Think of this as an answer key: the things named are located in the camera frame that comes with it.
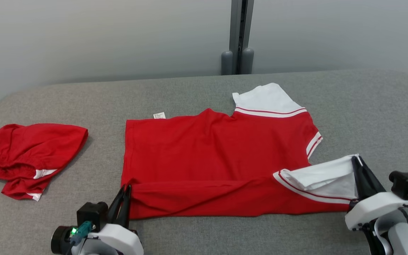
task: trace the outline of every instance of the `red shorts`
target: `red shorts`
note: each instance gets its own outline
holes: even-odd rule
[[[2,193],[14,199],[39,200],[51,178],[86,143],[87,129],[63,124],[10,124],[0,129]]]

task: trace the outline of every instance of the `white stripe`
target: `white stripe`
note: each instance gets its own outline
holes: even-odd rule
[[[276,172],[273,174],[273,177],[283,186],[285,186],[286,188],[288,188],[289,190],[302,195],[306,198],[309,198],[311,200],[317,201],[317,202],[324,202],[324,203],[330,203],[330,204],[349,204],[350,201],[349,200],[345,200],[345,199],[339,199],[339,198],[327,198],[327,197],[317,197],[314,195],[311,195],[307,192],[303,192],[297,189],[294,189],[293,186],[291,186],[290,184],[288,184],[287,182],[285,182],[281,177],[280,177],[280,172]]]
[[[42,170],[35,170],[35,176],[34,179],[39,179],[42,178],[46,175],[50,175],[52,173],[54,173],[57,169],[42,169]]]
[[[321,140],[322,140],[321,133],[317,132],[316,135],[311,139],[310,143],[308,143],[308,146],[306,147],[306,154],[308,155],[308,158],[310,158],[311,154],[314,152],[314,149],[321,142]]]
[[[302,109],[300,111],[296,111],[294,113],[288,113],[288,114],[282,114],[282,113],[265,113],[265,112],[253,112],[253,111],[246,111],[242,110],[240,108],[235,108],[235,112],[240,112],[244,114],[249,114],[249,115],[255,115],[255,116],[261,116],[261,117],[274,117],[274,118],[288,118],[295,116],[300,113],[305,113],[307,112],[306,109]]]
[[[40,196],[42,193],[27,193],[28,195],[32,196],[34,200],[39,201]]]

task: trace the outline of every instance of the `white label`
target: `white label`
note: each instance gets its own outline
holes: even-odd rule
[[[156,114],[154,114],[154,118],[166,118],[166,116],[165,116],[165,112],[163,112],[163,113],[156,113]]]

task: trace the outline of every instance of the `garment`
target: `garment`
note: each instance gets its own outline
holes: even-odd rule
[[[351,157],[313,171],[308,158],[322,136],[305,108],[274,83],[233,99],[232,116],[206,109],[126,121],[121,184],[132,185],[131,219],[348,209],[355,198]],[[311,181],[296,171],[320,174]]]
[[[2,193],[38,201],[51,178],[78,154],[87,129],[63,124],[10,124],[0,129]]]

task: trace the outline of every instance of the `gray table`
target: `gray table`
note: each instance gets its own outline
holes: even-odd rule
[[[195,115],[205,108],[232,114],[232,92],[270,82],[308,109],[324,137],[311,163],[358,152],[388,189],[391,171],[408,171],[408,76],[403,73],[345,70],[37,87],[0,100],[0,127],[74,124],[88,128],[89,139],[39,202],[0,193],[0,254],[51,254],[52,232],[76,224],[81,205],[112,201],[123,166],[126,119],[159,112],[167,118]],[[131,226],[147,255],[369,254],[364,235],[346,229],[344,213],[171,217]]]

